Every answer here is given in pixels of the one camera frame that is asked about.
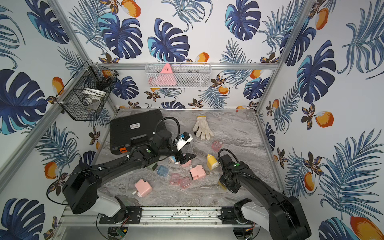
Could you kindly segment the yellow pencil sharpener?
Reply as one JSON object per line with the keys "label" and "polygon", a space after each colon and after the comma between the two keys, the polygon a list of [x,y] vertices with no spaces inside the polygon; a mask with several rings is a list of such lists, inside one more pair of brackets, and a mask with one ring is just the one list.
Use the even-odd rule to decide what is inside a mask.
{"label": "yellow pencil sharpener", "polygon": [[219,162],[217,161],[217,159],[213,155],[208,154],[207,155],[207,166],[208,166],[209,170],[212,171],[219,166]]}

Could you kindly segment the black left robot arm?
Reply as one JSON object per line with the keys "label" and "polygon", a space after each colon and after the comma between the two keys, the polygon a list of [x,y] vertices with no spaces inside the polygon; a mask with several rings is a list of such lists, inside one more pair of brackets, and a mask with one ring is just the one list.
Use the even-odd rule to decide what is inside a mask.
{"label": "black left robot arm", "polygon": [[103,196],[99,188],[117,177],[144,169],[168,157],[175,157],[180,164],[187,163],[196,155],[184,154],[182,148],[192,140],[193,136],[187,132],[173,140],[171,132],[161,130],[154,135],[152,141],[132,148],[125,157],[98,165],[78,164],[63,187],[68,206],[75,215],[93,211],[111,218],[123,213],[123,202],[116,197]]}

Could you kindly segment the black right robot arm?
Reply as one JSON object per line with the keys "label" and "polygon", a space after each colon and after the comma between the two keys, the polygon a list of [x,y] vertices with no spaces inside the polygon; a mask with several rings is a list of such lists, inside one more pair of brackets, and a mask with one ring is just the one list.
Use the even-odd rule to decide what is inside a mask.
{"label": "black right robot arm", "polygon": [[218,158],[223,171],[220,183],[234,194],[245,188],[261,204],[259,206],[250,199],[237,202],[234,221],[253,222],[267,230],[273,240],[306,240],[312,235],[296,197],[288,197],[270,187],[232,151],[221,149]]}

